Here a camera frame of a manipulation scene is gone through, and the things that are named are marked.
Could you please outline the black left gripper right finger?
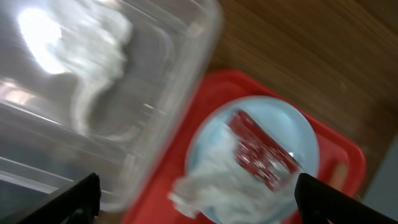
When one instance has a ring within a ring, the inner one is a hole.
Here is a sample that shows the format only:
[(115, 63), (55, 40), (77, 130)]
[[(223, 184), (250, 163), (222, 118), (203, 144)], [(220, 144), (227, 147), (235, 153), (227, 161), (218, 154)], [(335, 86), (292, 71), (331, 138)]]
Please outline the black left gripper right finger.
[(294, 195), (303, 224), (397, 224), (306, 173), (299, 174)]

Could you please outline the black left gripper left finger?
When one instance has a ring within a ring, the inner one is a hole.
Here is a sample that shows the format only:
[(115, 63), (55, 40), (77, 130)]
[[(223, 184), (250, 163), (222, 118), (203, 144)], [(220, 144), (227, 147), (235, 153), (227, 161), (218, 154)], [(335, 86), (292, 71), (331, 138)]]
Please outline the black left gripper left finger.
[(98, 174), (91, 173), (58, 189), (44, 199), (1, 218), (3, 224), (92, 224), (100, 213), (101, 188)]

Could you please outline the red snack wrapper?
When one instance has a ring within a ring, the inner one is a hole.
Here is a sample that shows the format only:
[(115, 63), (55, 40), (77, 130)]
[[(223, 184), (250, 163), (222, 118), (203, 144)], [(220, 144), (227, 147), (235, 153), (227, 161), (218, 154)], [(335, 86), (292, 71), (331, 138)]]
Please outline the red snack wrapper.
[(237, 136), (236, 162), (271, 191), (284, 188), (301, 171), (300, 164), (245, 111), (234, 111), (228, 127)]

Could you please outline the white tissue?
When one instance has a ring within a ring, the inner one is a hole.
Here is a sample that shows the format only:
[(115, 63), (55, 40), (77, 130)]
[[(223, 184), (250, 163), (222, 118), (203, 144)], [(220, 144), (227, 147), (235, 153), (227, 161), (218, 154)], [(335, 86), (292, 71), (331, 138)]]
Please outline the white tissue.
[(220, 139), (206, 148), (197, 166), (175, 181), (169, 199), (176, 210), (195, 218), (211, 208), (221, 223), (260, 223), (293, 201), (297, 174), (273, 192), (236, 162), (238, 139), (226, 124), (217, 135)]

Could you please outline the orange carrot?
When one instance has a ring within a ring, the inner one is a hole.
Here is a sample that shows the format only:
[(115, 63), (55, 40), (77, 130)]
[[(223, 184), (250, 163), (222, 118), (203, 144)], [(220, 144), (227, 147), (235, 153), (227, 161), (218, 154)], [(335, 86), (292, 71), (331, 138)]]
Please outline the orange carrot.
[(328, 185), (336, 190), (341, 191), (344, 186), (344, 182), (348, 175), (348, 168), (344, 163), (337, 163), (331, 173)]

